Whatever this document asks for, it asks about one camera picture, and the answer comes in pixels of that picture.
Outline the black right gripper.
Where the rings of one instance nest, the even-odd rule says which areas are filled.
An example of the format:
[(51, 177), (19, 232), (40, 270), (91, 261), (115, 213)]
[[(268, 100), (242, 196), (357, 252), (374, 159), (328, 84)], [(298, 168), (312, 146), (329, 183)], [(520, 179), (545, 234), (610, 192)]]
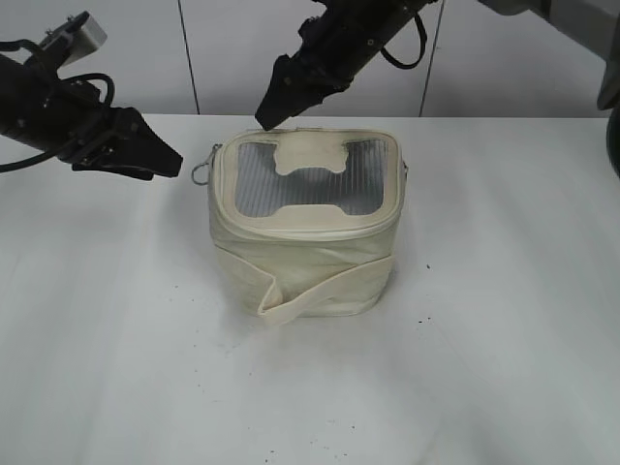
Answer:
[(299, 28), (302, 44), (293, 57), (279, 56), (255, 118), (270, 131), (290, 117), (347, 90), (355, 76), (376, 55), (400, 70), (404, 63), (387, 43), (410, 22), (418, 21), (416, 1), (325, 1), (320, 16)]

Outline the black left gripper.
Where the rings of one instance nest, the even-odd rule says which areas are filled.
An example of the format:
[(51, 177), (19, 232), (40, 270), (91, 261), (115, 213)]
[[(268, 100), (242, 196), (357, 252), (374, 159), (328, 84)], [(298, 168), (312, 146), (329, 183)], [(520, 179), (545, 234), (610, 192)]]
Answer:
[(73, 171), (100, 171), (138, 180), (178, 177), (183, 158), (135, 108), (113, 108), (115, 84), (104, 73), (60, 78), (29, 58), (35, 98), (18, 118), (21, 141), (41, 154), (21, 160), (23, 170), (58, 158)]

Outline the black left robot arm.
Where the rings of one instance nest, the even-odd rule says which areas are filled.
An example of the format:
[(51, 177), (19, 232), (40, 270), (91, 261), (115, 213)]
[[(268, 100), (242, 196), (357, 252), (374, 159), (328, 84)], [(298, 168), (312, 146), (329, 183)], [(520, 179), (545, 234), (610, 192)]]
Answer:
[(114, 105), (115, 84), (104, 73), (62, 78), (70, 55), (60, 41), (40, 46), (29, 40), (1, 45), (1, 134), (37, 149), (4, 163), (3, 173), (51, 159), (73, 171), (100, 171), (149, 181), (179, 176), (183, 158), (133, 107)]

